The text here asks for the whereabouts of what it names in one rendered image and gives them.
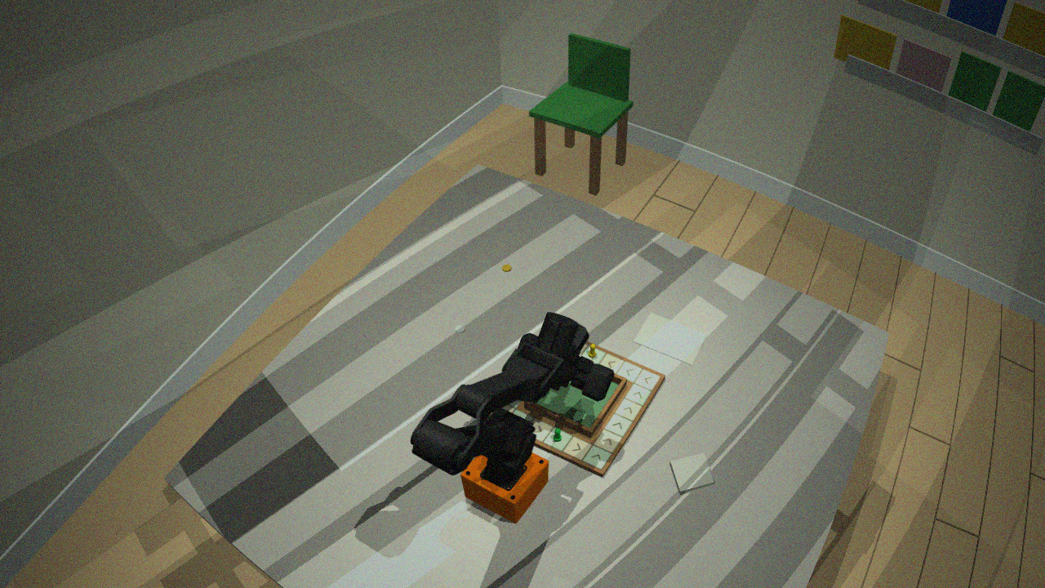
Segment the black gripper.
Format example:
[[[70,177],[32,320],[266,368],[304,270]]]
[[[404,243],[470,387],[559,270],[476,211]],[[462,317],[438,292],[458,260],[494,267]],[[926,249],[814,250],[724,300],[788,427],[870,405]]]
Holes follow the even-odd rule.
[[[528,332],[520,338],[518,349],[520,349],[522,342],[535,345],[537,338],[537,335]],[[585,397],[596,399],[597,402],[600,399],[605,399],[606,392],[611,387],[611,381],[616,376],[616,372],[609,367],[598,363],[594,364],[594,361],[583,356],[581,356],[579,363],[572,363],[572,361],[563,359],[563,379],[558,385],[551,387],[551,390],[559,391],[560,386],[567,389],[571,381],[571,386],[582,390],[581,394]]]

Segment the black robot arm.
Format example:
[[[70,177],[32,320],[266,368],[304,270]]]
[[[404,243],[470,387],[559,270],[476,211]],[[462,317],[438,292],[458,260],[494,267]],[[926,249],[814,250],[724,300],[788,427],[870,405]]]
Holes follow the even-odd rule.
[[[535,345],[522,342],[501,373],[472,385],[460,385],[450,399],[429,408],[411,436],[413,454],[449,475],[466,470],[475,457],[486,457],[480,477],[512,490],[527,471],[525,464],[532,457],[536,428],[501,407],[516,399],[538,403],[563,379],[563,358],[579,363],[580,350],[588,339],[589,332],[575,320],[545,312]],[[474,417],[475,425],[454,429],[438,423],[458,410]]]

